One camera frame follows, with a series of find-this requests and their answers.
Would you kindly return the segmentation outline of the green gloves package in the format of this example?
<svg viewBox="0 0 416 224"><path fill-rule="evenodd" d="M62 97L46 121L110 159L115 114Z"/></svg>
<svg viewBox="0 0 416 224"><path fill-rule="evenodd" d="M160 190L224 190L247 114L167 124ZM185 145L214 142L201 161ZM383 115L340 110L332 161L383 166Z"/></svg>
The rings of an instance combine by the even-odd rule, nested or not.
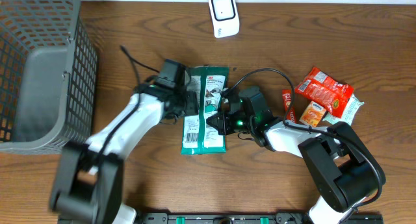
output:
<svg viewBox="0 0 416 224"><path fill-rule="evenodd" d="M221 105L221 92L228 81L229 68L198 66L190 69L188 91L196 93L198 114L184 118L182 155L204 155L226 152L226 143L218 131L206 124Z"/></svg>

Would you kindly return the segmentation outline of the red Nescafe coffee sachet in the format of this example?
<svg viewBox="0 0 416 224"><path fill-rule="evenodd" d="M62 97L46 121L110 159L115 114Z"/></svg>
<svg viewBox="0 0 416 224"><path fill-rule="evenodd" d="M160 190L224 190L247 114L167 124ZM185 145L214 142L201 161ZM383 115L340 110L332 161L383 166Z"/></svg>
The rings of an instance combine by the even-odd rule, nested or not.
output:
<svg viewBox="0 0 416 224"><path fill-rule="evenodd" d="M290 90L282 90L282 98L284 103L285 111L288 112L287 119L293 123L297 123L296 120L296 114L293 107L289 108L289 105L291 104L292 98L291 98L292 92Z"/></svg>

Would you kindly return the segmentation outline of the small orange carton box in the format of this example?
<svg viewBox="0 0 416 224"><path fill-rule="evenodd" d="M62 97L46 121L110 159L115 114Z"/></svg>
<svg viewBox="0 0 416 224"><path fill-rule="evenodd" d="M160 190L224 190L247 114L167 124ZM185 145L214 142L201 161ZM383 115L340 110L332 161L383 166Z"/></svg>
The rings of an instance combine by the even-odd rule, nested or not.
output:
<svg viewBox="0 0 416 224"><path fill-rule="evenodd" d="M314 101L311 101L301 115L299 122L303 123L304 125L316 127L326 112L327 110L323 106Z"/></svg>

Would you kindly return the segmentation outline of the red snack bag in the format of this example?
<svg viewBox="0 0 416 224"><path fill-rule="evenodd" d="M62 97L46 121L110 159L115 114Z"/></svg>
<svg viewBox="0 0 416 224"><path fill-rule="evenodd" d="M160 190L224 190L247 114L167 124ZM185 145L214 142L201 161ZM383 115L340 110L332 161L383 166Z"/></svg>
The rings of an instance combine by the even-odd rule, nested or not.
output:
<svg viewBox="0 0 416 224"><path fill-rule="evenodd" d="M332 116L341 118L354 88L337 82L314 66L294 89L297 94L324 107Z"/></svg>

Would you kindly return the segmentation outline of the white green wipes pack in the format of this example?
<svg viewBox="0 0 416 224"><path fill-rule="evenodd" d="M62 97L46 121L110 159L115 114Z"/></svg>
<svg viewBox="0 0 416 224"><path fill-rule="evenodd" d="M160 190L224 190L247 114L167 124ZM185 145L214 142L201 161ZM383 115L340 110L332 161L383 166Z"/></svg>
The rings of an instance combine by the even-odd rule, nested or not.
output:
<svg viewBox="0 0 416 224"><path fill-rule="evenodd" d="M328 123L331 123L332 125L340 121L351 125L357 111L364 104L365 104L364 102L361 102L354 94L352 94L340 118L335 117L331 115L330 113L327 113L324 116L323 120L327 121Z"/></svg>

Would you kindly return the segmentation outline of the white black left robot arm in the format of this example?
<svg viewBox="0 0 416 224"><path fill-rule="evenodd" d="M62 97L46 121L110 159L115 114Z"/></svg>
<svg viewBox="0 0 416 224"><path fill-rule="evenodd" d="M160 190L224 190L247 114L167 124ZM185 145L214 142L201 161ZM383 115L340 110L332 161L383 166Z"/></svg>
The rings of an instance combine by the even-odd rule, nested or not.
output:
<svg viewBox="0 0 416 224"><path fill-rule="evenodd" d="M195 92L141 84L103 130L62 148L50 210L74 223L134 223L137 211L122 201L125 160L162 119L197 113Z"/></svg>

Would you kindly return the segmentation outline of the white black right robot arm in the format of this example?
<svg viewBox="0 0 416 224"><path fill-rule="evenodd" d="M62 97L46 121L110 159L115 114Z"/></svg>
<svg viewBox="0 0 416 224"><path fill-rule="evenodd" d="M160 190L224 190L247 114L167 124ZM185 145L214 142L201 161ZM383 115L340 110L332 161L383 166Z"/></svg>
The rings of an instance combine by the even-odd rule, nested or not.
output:
<svg viewBox="0 0 416 224"><path fill-rule="evenodd" d="M385 174L347 123L306 127L269 110L219 112L206 123L220 135L249 133L261 147L302 158L320 193L307 213L312 223L343 223L358 207L381 196Z"/></svg>

